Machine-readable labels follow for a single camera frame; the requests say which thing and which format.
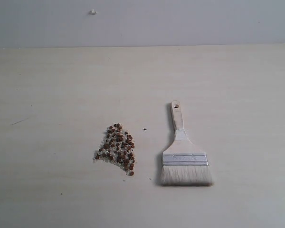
wooden table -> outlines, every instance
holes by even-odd
[[[212,187],[158,184],[174,99]],[[132,177],[93,163],[113,123]],[[0,49],[0,228],[45,227],[285,228],[285,44]]]

paintbrush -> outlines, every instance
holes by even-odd
[[[213,184],[206,154],[194,145],[184,129],[179,101],[171,102],[175,136],[162,153],[162,185],[210,186]]]

brush bristles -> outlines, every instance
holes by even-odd
[[[213,184],[207,165],[164,165],[161,174],[162,185],[210,186]]]

white speck on wall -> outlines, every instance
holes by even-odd
[[[89,11],[89,15],[95,15],[95,14],[97,14],[97,11],[95,11],[94,9]]]

wall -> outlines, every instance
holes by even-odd
[[[0,48],[280,42],[285,0],[0,0]]]

